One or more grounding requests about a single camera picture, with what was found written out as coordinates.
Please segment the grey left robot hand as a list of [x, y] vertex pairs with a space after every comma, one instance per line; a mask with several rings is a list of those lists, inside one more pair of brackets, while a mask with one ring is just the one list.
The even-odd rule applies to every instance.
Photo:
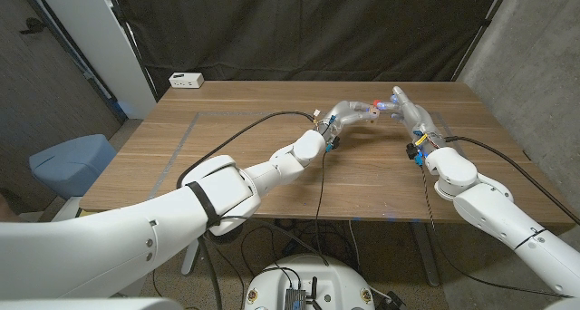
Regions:
[[340, 134], [344, 126], [357, 121], [374, 121], [378, 117], [379, 111], [368, 103], [341, 101], [317, 122], [317, 131], [329, 142]]

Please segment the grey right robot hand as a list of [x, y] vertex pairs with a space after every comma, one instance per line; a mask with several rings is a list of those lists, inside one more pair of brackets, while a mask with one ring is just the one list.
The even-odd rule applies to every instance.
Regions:
[[429, 113], [419, 104], [413, 103], [399, 86], [392, 88], [388, 102], [376, 102], [376, 106], [401, 123], [411, 136], [412, 142], [422, 147], [423, 151], [431, 153], [446, 147], [446, 142]]

